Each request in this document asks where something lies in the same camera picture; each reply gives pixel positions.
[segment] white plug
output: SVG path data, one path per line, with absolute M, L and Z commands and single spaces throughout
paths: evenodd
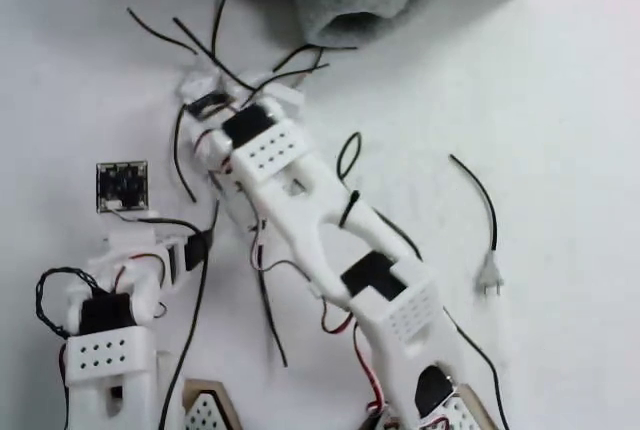
M 484 258 L 484 264 L 476 276 L 476 291 L 487 294 L 487 289 L 494 288 L 500 295 L 500 287 L 504 285 L 502 275 L 495 262 L 495 250 L 489 250 Z

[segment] perforated plastic plate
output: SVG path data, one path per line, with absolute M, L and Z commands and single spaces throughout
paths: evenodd
M 202 393 L 185 417 L 186 430 L 228 430 L 216 399 Z

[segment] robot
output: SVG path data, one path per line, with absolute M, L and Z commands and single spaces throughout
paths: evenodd
M 232 218 L 243 228 L 255 226 L 256 271 L 268 270 L 255 259 L 261 222 L 268 221 L 291 248 L 293 259 L 286 263 L 308 281 L 309 290 L 355 318 L 371 346 L 384 395 L 376 395 L 376 428 L 448 429 L 443 415 L 458 398 L 464 372 L 456 326 L 443 308 L 433 269 L 323 162 L 303 128 L 287 116 L 277 85 L 241 109 L 220 105 L 211 92 L 206 105 L 194 98 L 186 103 L 196 156 Z M 205 108 L 207 118 L 199 118 Z M 64 327 L 54 326 L 67 338 L 68 427 L 200 428 L 192 420 L 195 407 L 183 404 L 184 353 L 176 358 L 160 352 L 149 325 L 162 311 L 164 294 L 178 291 L 200 263 L 206 271 L 213 227 L 209 233 L 195 229 L 189 238 L 159 238 L 150 224 L 176 222 L 151 212 L 135 219 L 120 213 L 145 208 L 144 162 L 99 166 L 98 188 L 122 175 L 137 196 L 110 198 L 105 190 L 97 202 L 99 211 L 114 213 L 117 221 L 107 253 L 83 271 L 58 269 L 81 277 L 68 290 Z M 369 250 L 348 268 L 331 268 L 319 234 L 326 223 L 359 237 Z M 206 402 L 219 406 L 201 400 L 198 411 Z M 467 423 L 476 428 L 495 428 L 470 418 Z

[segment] cable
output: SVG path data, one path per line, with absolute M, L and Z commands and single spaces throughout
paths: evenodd
M 253 100 L 253 97 L 255 97 L 258 94 L 258 92 L 260 92 L 260 90 L 262 90 L 264 87 L 266 87 L 267 85 L 269 85 L 271 82 L 273 82 L 275 80 L 279 80 L 279 79 L 285 78 L 285 77 L 290 77 L 292 75 L 302 75 L 302 74 L 306 74 L 306 73 L 313 73 L 316 70 L 320 70 L 322 68 L 327 68 L 328 66 L 329 66 L 329 64 L 325 63 L 323 65 L 315 65 L 313 67 L 305 68 L 303 70 L 295 70 L 293 72 L 280 73 L 278 75 L 274 75 L 273 77 L 267 78 L 264 82 L 262 82 L 260 85 L 258 85 L 256 88 L 253 89 L 253 91 L 247 97 L 247 99 L 244 101 L 242 106 L 243 107 L 246 106 L 247 103 L 249 103 L 251 100 Z
M 163 308 L 163 310 L 164 310 L 164 311 L 163 311 L 160 315 L 154 315 L 154 316 L 153 316 L 153 318 L 162 318 L 162 317 L 164 317 L 164 316 L 167 314 L 167 312 L 169 311 L 169 310 L 167 309 L 167 306 L 166 306 L 164 303 L 162 303 L 162 302 L 158 302 L 158 305 L 160 305 L 160 306 Z
M 342 169 L 342 161 L 344 160 L 344 156 L 347 153 L 347 150 L 351 146 L 353 142 L 356 142 L 356 151 L 353 154 L 351 162 L 345 170 Z M 360 158 L 360 151 L 362 150 L 362 134 L 360 132 L 354 132 L 347 138 L 347 140 L 342 145 L 340 149 L 340 153 L 338 154 L 338 158 L 336 159 L 336 175 L 338 176 L 338 180 L 344 183 L 344 179 L 347 178 L 351 170 L 353 170 L 354 165 Z
M 167 414 L 169 412 L 169 402 L 171 401 L 171 395 L 173 394 L 173 390 L 176 386 L 176 382 L 178 381 L 178 377 L 180 372 L 182 371 L 182 365 L 184 364 L 184 360 L 187 356 L 187 352 L 189 351 L 189 347 L 191 346 L 191 341 L 193 340 L 193 335 L 196 331 L 196 326 L 198 325 L 198 315 L 200 313 L 200 306 L 202 304 L 202 296 L 204 295 L 204 287 L 207 281 L 207 270 L 209 267 L 209 245 L 207 239 L 204 234 L 198 227 L 193 225 L 192 223 L 186 222 L 184 220 L 177 220 L 174 218 L 138 218 L 138 219 L 128 219 L 118 212 L 112 212 L 120 217 L 122 220 L 126 222 L 142 222 L 142 223 L 153 223 L 153 224 L 165 224 L 165 225 L 179 225 L 182 227 L 186 227 L 195 235 L 198 236 L 200 241 L 202 242 L 204 248 L 206 249 L 203 253 L 203 262 L 202 262 L 202 273 L 200 276 L 200 285 L 198 287 L 198 294 L 196 296 L 196 303 L 193 309 L 193 318 L 191 320 L 191 326 L 189 327 L 189 333 L 187 335 L 187 339 L 182 348 L 182 353 L 178 358 L 178 364 L 176 365 L 176 369 L 173 372 L 173 377 L 171 378 L 171 382 L 169 383 L 169 387 L 167 388 L 167 393 L 164 399 L 164 403 L 162 405 L 162 413 L 160 414 L 160 423 L 158 424 L 158 430 L 164 430 L 165 423 L 167 420 Z M 211 225 L 211 230 L 213 231 L 216 227 L 216 223 L 218 222 L 218 216 L 220 214 L 220 201 L 216 200 L 215 208 L 214 208 L 214 217 L 213 223 Z
M 348 147 L 348 145 L 350 145 L 351 141 L 353 141 L 354 139 L 358 140 L 358 147 L 356 149 L 356 154 L 354 155 L 353 161 L 349 164 L 349 166 L 347 167 L 346 171 L 341 171 L 342 169 L 342 159 L 344 158 L 344 153 L 346 152 L 346 149 Z M 342 150 L 340 151 L 340 154 L 338 155 L 338 162 L 336 165 L 336 174 L 338 175 L 338 178 L 340 178 L 340 180 L 342 181 L 348 174 L 349 172 L 353 169 L 353 165 L 355 164 L 355 161 L 358 159 L 358 157 L 360 156 L 360 147 L 362 144 L 362 135 L 360 135 L 359 132 L 354 133 L 353 135 L 351 135 L 347 141 L 345 142 L 345 144 L 342 147 Z M 489 203 L 490 209 L 492 209 L 492 217 L 495 218 L 495 212 L 493 211 L 493 204 L 491 203 L 491 200 L 489 198 L 488 193 L 486 192 L 486 190 L 484 189 L 484 186 L 482 186 L 482 184 L 480 183 L 480 181 L 475 177 L 475 175 L 473 175 L 473 173 L 471 173 L 471 171 L 460 161 L 458 160 L 456 157 L 454 157 L 453 155 L 451 155 L 451 158 L 458 163 L 468 174 L 469 176 L 471 176 L 471 178 L 473 178 L 473 180 L 478 184 L 478 186 L 480 187 L 480 189 L 482 190 L 483 194 L 485 195 L 485 197 L 487 198 L 487 202 Z M 378 216 L 387 224 L 389 225 L 389 227 L 395 231 L 400 237 L 402 237 L 413 249 L 416 257 L 418 257 L 418 259 L 422 260 L 422 256 L 420 255 L 420 251 L 418 250 L 418 247 L 415 245 L 415 243 L 413 242 L 413 240 L 411 240 L 411 238 L 396 224 L 394 224 L 393 222 L 391 222 L 391 220 L 389 220 L 388 218 L 386 218 L 384 215 L 382 215 L 380 212 L 377 212 Z M 497 240 L 497 225 L 495 227 L 495 232 L 493 232 L 493 237 Z M 447 314 L 447 316 L 451 319 L 451 322 L 455 325 L 456 330 L 458 331 L 458 333 L 460 334 L 460 336 L 471 346 L 471 348 L 473 348 L 483 359 L 484 361 L 489 365 L 489 368 L 491 369 L 491 374 L 493 376 L 493 384 L 494 384 L 494 389 L 495 389 L 495 394 L 496 394 L 496 401 L 498 403 L 498 410 L 500 412 L 500 419 L 502 420 L 502 425 L 504 426 L 504 430 L 509 430 L 509 423 L 507 422 L 507 417 L 505 415 L 504 412 L 504 408 L 503 408 L 503 404 L 502 404 L 502 396 L 500 394 L 500 381 L 498 378 L 498 371 L 496 370 L 495 365 L 493 364 L 493 362 L 491 361 L 491 359 L 482 351 L 482 349 L 471 339 L 471 337 L 469 337 L 465 331 L 456 323 L 456 321 L 453 319 L 453 317 L 451 316 L 451 314 L 449 313 L 449 311 L 443 307 L 443 310 L 445 311 L 445 313 Z
M 67 349 L 67 344 L 63 343 L 58 353 L 58 369 L 60 370 L 60 379 L 62 380 L 62 387 L 64 388 L 64 430 L 69 428 L 69 387 L 67 387 L 65 379 L 65 364 L 64 364 L 64 352 Z
M 207 57 L 209 57 L 214 64 L 220 67 L 220 69 L 224 73 L 226 73 L 234 82 L 236 82 L 238 85 L 240 85 L 241 87 L 249 91 L 254 90 L 254 88 L 251 85 L 249 85 L 248 83 L 243 81 L 240 77 L 238 77 L 236 74 L 234 74 L 231 70 L 227 68 L 227 66 L 224 63 L 222 63 L 213 53 L 211 53 L 211 51 L 202 44 L 202 42 L 198 39 L 198 37 L 196 37 L 193 34 L 193 32 L 189 30 L 187 26 L 184 23 L 182 23 L 182 21 L 179 18 L 173 17 L 173 21 L 175 22 L 176 25 L 178 25 L 178 27 L 180 27 L 180 30 L 182 30 L 187 35 L 187 37 L 189 37 L 189 39 L 191 39 L 191 41 L 195 43 L 196 46 L 200 50 L 202 50 L 202 52 Z
M 311 65 L 311 68 L 318 69 L 320 67 L 320 61 L 322 60 L 323 55 L 324 47 L 318 47 L 318 54 L 316 55 L 316 59 L 313 62 L 313 65 Z M 298 88 L 300 85 L 302 85 L 302 82 L 304 82 L 305 78 L 307 78 L 307 76 L 309 76 L 309 74 L 311 73 L 312 72 L 307 72 L 300 75 L 298 79 L 291 84 L 291 88 Z
M 258 265 L 262 265 L 262 245 L 258 247 Z M 280 340 L 280 335 L 278 334 L 278 329 L 276 328 L 275 320 L 273 319 L 273 312 L 271 310 L 271 301 L 269 300 L 269 291 L 267 289 L 267 282 L 265 281 L 265 275 L 263 272 L 258 272 L 258 285 L 260 287 L 260 296 L 262 297 L 262 305 L 264 306 L 264 314 L 267 318 L 267 324 L 269 325 L 269 330 L 271 331 L 271 335 L 273 336 L 273 340 L 276 342 L 276 346 L 278 347 L 278 351 L 280 352 L 280 358 L 282 359 L 282 366 L 287 368 L 289 366 L 289 362 L 287 360 L 287 354 L 284 351 L 284 346 L 282 345 L 282 341 Z
M 216 16 L 213 20 L 213 30 L 211 31 L 211 54 L 217 58 L 216 43 L 218 42 L 218 31 L 220 30 L 220 20 L 222 20 L 222 10 L 227 0 L 220 0 Z
M 180 137 L 180 124 L 182 123 L 182 117 L 184 116 L 186 106 L 182 105 L 180 107 L 180 111 L 178 112 L 178 117 L 176 118 L 175 128 L 173 129 L 173 165 L 176 168 L 176 172 L 178 173 L 178 177 L 180 178 L 180 182 L 182 186 L 189 194 L 189 198 L 193 203 L 198 203 L 196 196 L 193 194 L 191 187 L 187 183 L 187 180 L 184 178 L 182 174 L 182 169 L 180 168 L 180 159 L 178 158 L 178 139 Z
M 462 338 L 466 340 L 466 342 L 473 348 L 478 355 L 482 357 L 482 359 L 487 362 L 489 368 L 491 369 L 491 375 L 493 376 L 493 387 L 496 393 L 496 401 L 498 403 L 498 411 L 500 412 L 500 420 L 502 420 L 502 425 L 504 426 L 504 430 L 509 430 L 509 423 L 507 422 L 507 416 L 504 413 L 504 408 L 502 405 L 502 395 L 500 394 L 500 380 L 498 378 L 498 371 L 496 370 L 495 365 L 491 361 L 491 359 L 487 356 L 486 353 L 482 351 L 482 349 L 478 346 L 476 342 L 474 342 L 469 335 L 465 333 L 465 331 L 458 325 L 458 323 L 453 319 L 449 310 L 443 307 L 444 312 L 447 314 L 451 322 L 455 325 L 456 330 L 460 334 Z
M 440 425 L 441 423 L 444 423 L 444 430 L 449 430 L 449 428 L 451 428 L 451 422 L 449 422 L 449 419 L 445 416 L 436 418 L 435 420 L 427 423 L 422 428 L 424 430 L 431 430 L 432 428 L 435 428 L 437 425 Z
M 449 158 L 457 163 L 458 166 L 462 170 L 464 170 L 464 172 L 469 177 L 471 177 L 471 179 L 476 183 L 476 185 L 482 192 L 482 195 L 484 196 L 487 205 L 489 206 L 489 213 L 491 216 L 491 250 L 495 252 L 496 248 L 498 247 L 498 220 L 496 218 L 496 210 L 493 206 L 493 202 L 491 201 L 491 197 L 489 196 L 489 192 L 487 192 L 487 189 L 484 188 L 484 185 L 482 185 L 482 182 L 478 179 L 478 177 L 476 177 L 473 172 L 469 170 L 469 168 L 464 163 L 462 163 L 455 155 L 450 154 Z
M 343 160 L 345 158 L 347 150 L 353 144 L 353 142 L 356 143 L 355 153 L 353 154 L 353 157 L 351 158 L 351 161 L 349 162 L 349 165 L 347 165 L 347 168 L 343 168 Z M 340 153 L 338 153 L 338 158 L 336 160 L 336 176 L 338 177 L 338 179 L 342 183 L 344 183 L 345 178 L 347 178 L 347 176 L 351 173 L 351 170 L 353 170 L 353 167 L 355 166 L 356 162 L 358 161 L 358 158 L 360 158 L 360 152 L 361 151 L 362 151 L 362 134 L 360 132 L 354 132 L 349 136 L 349 138 L 347 138 L 347 140 L 342 145 L 342 148 L 340 149 Z M 354 195 L 352 193 L 351 199 L 349 200 L 349 204 L 347 205 L 347 208 L 345 209 L 345 212 L 343 213 L 343 218 L 341 219 L 342 225 L 344 225 L 344 223 L 345 223 L 342 220 L 346 221 L 346 216 L 348 216 L 347 210 L 351 210 L 351 207 L 353 207 L 353 204 L 355 203 L 355 202 L 351 203 L 351 200 L 353 198 L 355 198 L 355 197 L 354 197 Z M 391 221 L 389 218 L 384 216 L 382 214 L 382 212 L 379 212 L 375 208 L 373 210 L 376 212 L 378 217 L 380 217 L 380 219 L 384 223 L 386 223 L 394 232 L 396 232 L 398 234 L 398 236 L 400 236 L 400 238 L 402 238 L 407 243 L 407 245 L 409 245 L 409 247 L 411 247 L 411 249 L 416 254 L 418 259 L 422 260 L 422 255 L 420 254 L 420 250 L 418 249 L 418 246 L 409 237 L 409 235 L 407 235 L 398 225 L 393 223 L 393 221 Z
M 107 292 L 98 286 L 98 282 L 96 282 L 95 278 L 92 275 L 89 275 L 84 270 L 79 268 L 71 268 L 71 267 L 62 267 L 62 268 L 52 268 L 44 272 L 40 276 L 40 280 L 36 284 L 36 316 L 42 321 L 47 327 L 51 329 L 53 333 L 58 335 L 65 340 L 71 336 L 71 334 L 64 329 L 62 325 L 56 325 L 53 323 L 49 317 L 47 317 L 44 313 L 44 309 L 42 308 L 42 297 L 44 295 L 44 282 L 51 275 L 66 273 L 70 275 L 75 275 L 84 283 L 86 283 L 91 289 L 91 293 L 94 296 L 97 295 L 106 295 Z
M 282 67 L 284 67 L 287 63 L 289 63 L 291 61 L 291 59 L 293 59 L 296 55 L 298 55 L 299 53 L 302 53 L 302 52 L 304 52 L 306 50 L 310 50 L 312 48 L 317 48 L 317 47 L 315 45 L 310 44 L 310 43 L 305 43 L 301 47 L 296 48 L 293 52 L 291 52 L 289 55 L 284 57 L 280 61 L 280 63 L 278 63 L 275 67 L 273 67 L 271 69 L 271 71 L 273 73 L 276 73 L 278 70 L 280 70 Z
M 159 32 L 156 32 L 153 28 L 151 28 L 149 25 L 144 23 L 142 21 L 142 19 L 140 17 L 138 17 L 138 15 L 136 15 L 133 10 L 131 10 L 131 8 L 127 7 L 127 12 L 129 12 L 129 15 L 131 15 L 131 17 L 136 21 L 136 23 L 138 25 L 140 25 L 143 29 L 145 29 L 147 32 L 149 32 L 154 37 L 157 37 L 160 40 L 164 40 L 165 42 L 169 42 L 169 43 L 173 43 L 174 45 L 178 45 L 179 47 L 182 47 L 182 48 L 185 48 L 185 49 L 189 50 L 194 55 L 198 55 L 198 52 L 196 52 L 193 48 L 191 48 L 186 43 L 182 43 L 182 42 L 180 42 L 178 40 L 175 40 L 175 39 L 173 39 L 171 37 L 167 37 L 166 35 L 163 35 L 163 34 L 161 34 Z
M 137 260 L 139 258 L 145 258 L 145 257 L 155 258 L 162 265 L 162 277 L 160 277 L 160 287 L 162 288 L 162 286 L 164 285 L 164 279 L 167 276 L 167 266 L 164 263 L 164 260 L 160 255 L 157 255 L 155 253 L 139 253 L 139 254 L 133 255 L 133 256 L 131 256 L 129 258 L 131 260 Z
M 369 368 L 369 365 L 367 365 L 367 362 L 364 360 L 364 357 L 360 352 L 360 348 L 358 347 L 357 335 L 358 335 L 358 322 L 356 322 L 356 324 L 353 326 L 353 348 L 356 352 L 356 357 L 358 358 L 358 362 L 360 362 L 360 366 L 364 370 L 364 373 L 367 375 L 367 379 L 371 384 L 371 389 L 373 390 L 373 393 L 376 397 L 377 413 L 382 413 L 382 410 L 384 409 L 384 395 L 382 393 L 382 388 L 380 388 L 380 384 L 378 383 L 376 376 L 373 373 L 373 370 Z
M 338 335 L 344 332 L 347 328 L 349 328 L 349 324 L 353 320 L 353 313 L 349 312 L 344 321 L 338 325 L 336 328 L 328 328 L 326 323 L 327 312 L 329 310 L 329 306 L 327 305 L 327 300 L 322 298 L 322 319 L 320 320 L 320 325 L 322 326 L 322 330 L 325 333 L 329 333 L 331 335 Z

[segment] white plastic part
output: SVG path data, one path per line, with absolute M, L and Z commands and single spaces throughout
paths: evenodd
M 453 394 L 441 403 L 429 416 L 423 418 L 418 424 L 421 430 L 445 430 L 445 422 L 438 422 L 441 417 L 446 417 L 449 421 L 449 430 L 483 430 L 483 427 L 473 416 L 464 403 L 462 397 Z M 388 411 L 382 416 L 375 430 L 384 430 L 390 418 L 394 418 Z M 401 426 L 398 430 L 413 430 L 410 427 Z
M 202 393 L 185 417 L 187 430 L 228 430 L 213 395 Z
M 152 430 L 157 426 L 158 382 L 150 330 L 129 327 L 71 337 L 67 345 L 70 430 Z M 122 388 L 121 401 L 112 396 L 112 387 Z
M 155 344 L 145 327 L 126 327 L 67 341 L 67 384 L 148 371 L 155 366 Z
M 178 96 L 185 104 L 190 104 L 218 88 L 220 70 L 209 65 L 190 71 L 178 88 Z
M 309 146 L 295 124 L 283 120 L 233 152 L 231 166 L 241 181 L 255 186 L 308 151 Z
M 349 304 L 371 346 L 385 397 L 408 428 L 418 428 L 415 392 L 423 370 L 436 365 L 461 381 L 462 358 L 452 322 L 442 310 L 434 273 L 415 257 L 391 267 L 407 288 L 388 301 L 367 287 Z
M 266 97 L 272 97 L 282 105 L 283 110 L 289 118 L 299 118 L 304 105 L 304 93 L 291 87 L 287 87 L 278 82 L 268 84 L 262 90 Z

